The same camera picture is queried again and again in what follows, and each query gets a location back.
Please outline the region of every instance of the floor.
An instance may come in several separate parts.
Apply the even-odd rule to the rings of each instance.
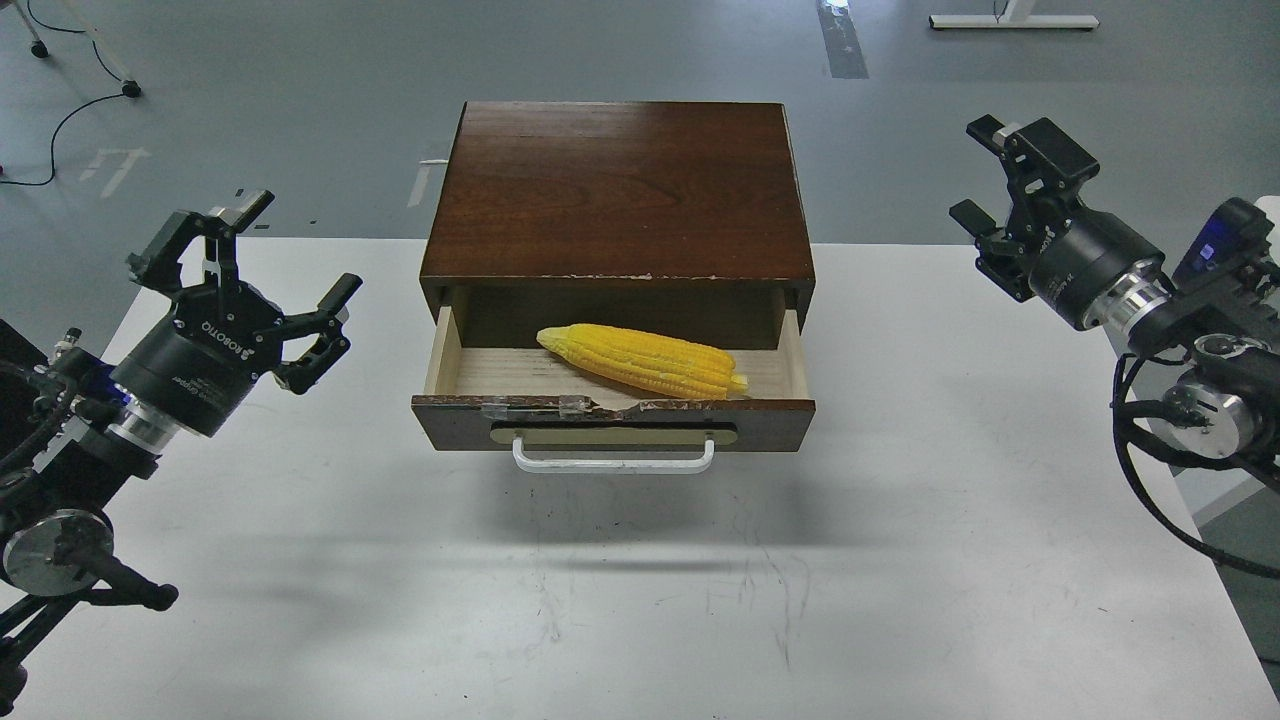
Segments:
[[[72,118],[50,184],[0,186],[0,316],[41,347],[76,324],[101,351],[137,291],[124,258],[170,211],[241,188],[278,196],[259,234],[425,238],[440,177],[419,161],[447,158],[467,100],[783,102],[814,242],[966,242],[950,205],[1007,208],[964,133],[986,113],[1052,118],[1101,160],[1085,201],[1175,259],[1226,197],[1280,193],[1280,4],[1263,0],[1037,5],[1094,13],[1094,32],[929,29],[983,0],[77,6],[145,94]],[[78,27],[59,3],[31,8]],[[845,12],[841,46],[823,17]],[[58,123],[119,91],[84,36],[41,35],[45,60],[0,9],[0,179],[45,179]],[[1206,532],[1274,552],[1277,515],[1251,501]],[[1274,587],[1225,582],[1277,652]]]

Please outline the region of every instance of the drawer handle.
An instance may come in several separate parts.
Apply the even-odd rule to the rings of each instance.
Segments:
[[[716,441],[710,433],[703,441],[703,455],[692,460],[659,460],[655,457],[618,457],[611,460],[557,457],[536,460],[525,455],[525,436],[516,433],[511,441],[516,466],[526,473],[594,473],[600,475],[692,475],[710,466]]]

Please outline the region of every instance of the corn cob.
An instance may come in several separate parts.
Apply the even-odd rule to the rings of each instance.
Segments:
[[[709,345],[589,323],[544,328],[538,343],[571,365],[663,395],[724,400],[746,392],[733,357]]]

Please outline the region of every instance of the drawer front panel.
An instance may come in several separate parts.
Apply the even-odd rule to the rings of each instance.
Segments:
[[[581,397],[417,395],[413,414],[436,450],[509,450],[490,437],[497,428],[701,428],[730,429],[726,452],[794,452],[814,414],[812,400],[649,400],[626,410]],[[598,445],[557,446],[608,450]],[[648,450],[681,450],[646,447]]]

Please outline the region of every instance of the wooden drawer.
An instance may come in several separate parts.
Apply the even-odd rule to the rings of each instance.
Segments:
[[[529,445],[713,430],[719,450],[794,451],[813,418],[813,259],[781,105],[468,104],[420,274],[436,333],[412,407],[438,450],[535,428]],[[728,350],[749,397],[655,397],[538,347],[582,322]]]

